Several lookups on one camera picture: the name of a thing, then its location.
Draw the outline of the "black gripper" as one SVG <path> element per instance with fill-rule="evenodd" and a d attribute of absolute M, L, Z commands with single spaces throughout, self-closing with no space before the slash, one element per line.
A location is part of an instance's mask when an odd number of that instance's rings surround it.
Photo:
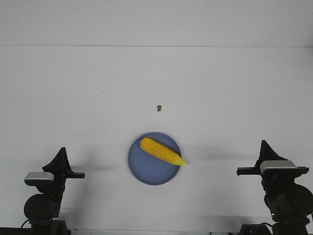
<path fill-rule="evenodd" d="M 42 194 L 54 199 L 63 197 L 67 179 L 85 178 L 84 172 L 72 172 L 65 147 L 62 147 L 53 160 L 42 167 L 42 170 L 44 172 L 40 173 L 40 178 L 36 182 L 36 188 Z"/>
<path fill-rule="evenodd" d="M 265 192 L 265 203 L 272 203 L 285 189 L 295 184 L 295 178 L 309 172 L 305 166 L 260 166 L 264 161 L 287 161 L 279 156 L 265 141 L 261 141 L 259 158 L 254 167 L 238 167 L 237 175 L 260 175 L 261 185 Z"/>

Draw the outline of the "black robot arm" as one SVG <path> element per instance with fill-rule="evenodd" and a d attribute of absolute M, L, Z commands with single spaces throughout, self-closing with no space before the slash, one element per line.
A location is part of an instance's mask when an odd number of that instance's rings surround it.
<path fill-rule="evenodd" d="M 67 179 L 83 179 L 85 173 L 74 172 L 61 147 L 53 160 L 40 172 L 29 172 L 24 182 L 36 187 L 39 193 L 31 196 L 24 205 L 24 215 L 31 225 L 32 235 L 70 235 L 64 220 L 58 220 Z"/>
<path fill-rule="evenodd" d="M 309 215 L 313 213 L 313 194 L 295 179 L 308 173 L 306 166 L 296 166 L 279 156 L 270 145 L 261 142 L 259 158 L 253 167 L 239 167 L 240 175 L 259 175 L 265 192 L 264 202 L 274 224 L 243 224 L 241 235 L 306 235 Z"/>

